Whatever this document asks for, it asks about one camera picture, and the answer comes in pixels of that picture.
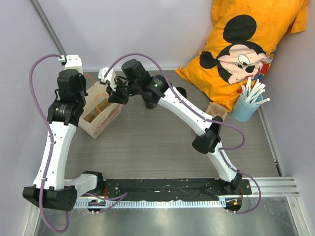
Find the printed paper takeout bag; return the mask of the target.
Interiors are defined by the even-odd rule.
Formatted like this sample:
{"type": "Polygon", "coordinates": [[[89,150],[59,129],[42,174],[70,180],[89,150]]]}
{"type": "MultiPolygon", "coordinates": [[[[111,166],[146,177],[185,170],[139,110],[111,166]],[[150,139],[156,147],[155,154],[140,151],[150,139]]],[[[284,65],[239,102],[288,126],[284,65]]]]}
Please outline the printed paper takeout bag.
{"type": "Polygon", "coordinates": [[[87,89],[88,96],[85,97],[86,104],[84,111],[79,118],[79,127],[86,131],[92,138],[96,138],[121,112],[122,105],[117,103],[110,103],[110,106],[103,110],[91,123],[85,121],[83,118],[90,113],[98,104],[104,99],[108,101],[107,86],[98,83],[89,74],[84,74],[92,86],[87,89]]]}

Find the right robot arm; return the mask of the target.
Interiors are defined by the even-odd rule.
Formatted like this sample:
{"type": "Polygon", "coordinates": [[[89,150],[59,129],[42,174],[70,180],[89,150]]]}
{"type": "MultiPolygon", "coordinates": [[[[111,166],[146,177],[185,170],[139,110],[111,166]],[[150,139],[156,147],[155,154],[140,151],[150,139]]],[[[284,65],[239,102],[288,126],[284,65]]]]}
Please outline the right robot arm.
{"type": "Polygon", "coordinates": [[[193,148],[207,155],[219,174],[220,194],[234,194],[240,188],[242,175],[223,150],[220,131],[222,119],[204,113],[190,103],[161,75],[151,76],[142,63],[131,59],[122,65],[124,77],[115,76],[113,70],[102,69],[100,82],[107,85],[110,103],[126,104],[132,96],[142,96],[147,108],[160,105],[183,120],[196,134],[193,148]]]}

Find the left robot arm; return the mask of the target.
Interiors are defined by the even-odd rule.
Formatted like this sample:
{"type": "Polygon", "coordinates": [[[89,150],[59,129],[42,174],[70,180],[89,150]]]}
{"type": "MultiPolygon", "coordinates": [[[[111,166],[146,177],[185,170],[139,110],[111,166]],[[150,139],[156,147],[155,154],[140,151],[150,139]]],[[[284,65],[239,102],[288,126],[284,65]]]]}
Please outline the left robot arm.
{"type": "Polygon", "coordinates": [[[71,211],[78,197],[92,193],[100,196],[105,189],[100,172],[85,171],[78,178],[66,180],[65,166],[71,140],[84,111],[86,80],[76,69],[59,73],[56,98],[48,109],[50,127],[40,169],[32,186],[23,189],[22,196],[35,206],[71,211]]]}

